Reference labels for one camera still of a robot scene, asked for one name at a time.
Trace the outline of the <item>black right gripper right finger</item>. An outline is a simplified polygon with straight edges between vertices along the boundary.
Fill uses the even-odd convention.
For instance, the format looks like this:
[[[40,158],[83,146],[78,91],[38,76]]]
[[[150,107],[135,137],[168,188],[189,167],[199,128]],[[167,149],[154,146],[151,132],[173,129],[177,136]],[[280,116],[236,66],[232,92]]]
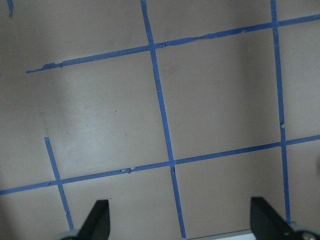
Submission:
[[[293,229],[263,197],[250,199],[250,229],[257,240],[288,240]]]

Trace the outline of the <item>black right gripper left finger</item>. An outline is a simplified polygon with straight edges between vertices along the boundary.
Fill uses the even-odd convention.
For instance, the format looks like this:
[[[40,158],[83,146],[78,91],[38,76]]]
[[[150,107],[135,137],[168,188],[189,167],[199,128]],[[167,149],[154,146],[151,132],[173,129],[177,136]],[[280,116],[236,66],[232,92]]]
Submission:
[[[111,232],[109,200],[97,200],[82,227],[78,240],[107,240]]]

